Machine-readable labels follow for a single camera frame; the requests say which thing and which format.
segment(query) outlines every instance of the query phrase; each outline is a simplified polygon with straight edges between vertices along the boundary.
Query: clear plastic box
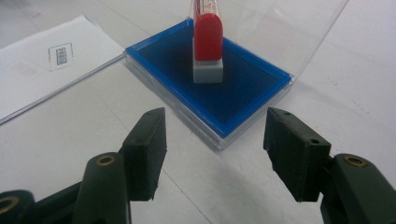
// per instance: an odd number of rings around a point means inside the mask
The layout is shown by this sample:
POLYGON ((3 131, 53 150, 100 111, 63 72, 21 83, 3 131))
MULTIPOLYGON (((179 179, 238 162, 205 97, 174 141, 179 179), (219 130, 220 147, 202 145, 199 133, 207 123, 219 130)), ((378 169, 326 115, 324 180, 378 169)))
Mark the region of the clear plastic box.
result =
POLYGON ((210 147, 224 149, 290 90, 347 0, 218 1, 224 80, 192 81, 187 18, 125 50, 130 70, 210 147))

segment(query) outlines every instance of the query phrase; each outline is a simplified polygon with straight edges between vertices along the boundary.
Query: white background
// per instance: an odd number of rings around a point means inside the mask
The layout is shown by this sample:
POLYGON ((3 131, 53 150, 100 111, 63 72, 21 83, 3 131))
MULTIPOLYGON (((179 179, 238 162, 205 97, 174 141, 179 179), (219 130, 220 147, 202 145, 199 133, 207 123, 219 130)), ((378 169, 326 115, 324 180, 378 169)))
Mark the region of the white background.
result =
MULTIPOLYGON (((190 1, 182 0, 3 0, 0 48, 80 14, 126 48, 189 11, 190 1)), ((395 11, 392 0, 350 0, 276 105, 330 141, 332 155, 373 162, 393 187, 395 11)), ((322 223, 319 203, 296 203, 272 171, 262 149, 265 118, 225 150, 212 151, 124 62, 0 126, 0 192, 28 189, 40 200, 80 181, 88 159, 118 151, 140 116, 161 106, 168 153, 154 201, 132 203, 134 223, 322 223)))

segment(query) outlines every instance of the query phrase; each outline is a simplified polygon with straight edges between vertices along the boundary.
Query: blue rectangular tray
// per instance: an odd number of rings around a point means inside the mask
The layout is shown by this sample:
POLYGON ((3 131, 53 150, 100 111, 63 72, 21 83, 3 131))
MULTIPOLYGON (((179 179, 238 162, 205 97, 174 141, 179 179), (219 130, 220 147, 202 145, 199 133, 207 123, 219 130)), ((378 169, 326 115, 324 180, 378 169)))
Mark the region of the blue rectangular tray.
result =
POLYGON ((288 83, 288 73, 223 39, 223 82, 192 80, 193 20, 125 51, 221 138, 226 138, 288 83))

